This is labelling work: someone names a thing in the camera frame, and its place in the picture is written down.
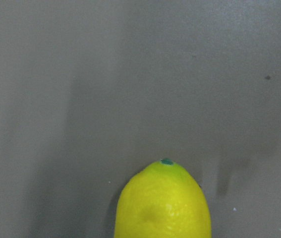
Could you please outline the yellow lemon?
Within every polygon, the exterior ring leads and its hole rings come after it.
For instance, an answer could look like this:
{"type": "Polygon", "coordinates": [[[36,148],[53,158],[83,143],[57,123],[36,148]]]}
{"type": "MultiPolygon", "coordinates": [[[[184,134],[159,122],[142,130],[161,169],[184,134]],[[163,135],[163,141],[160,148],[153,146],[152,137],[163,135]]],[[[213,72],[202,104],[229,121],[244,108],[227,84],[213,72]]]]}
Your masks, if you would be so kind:
{"type": "Polygon", "coordinates": [[[156,161],[133,176],[117,203],[116,238],[210,238],[204,193],[178,163],[156,161]]]}

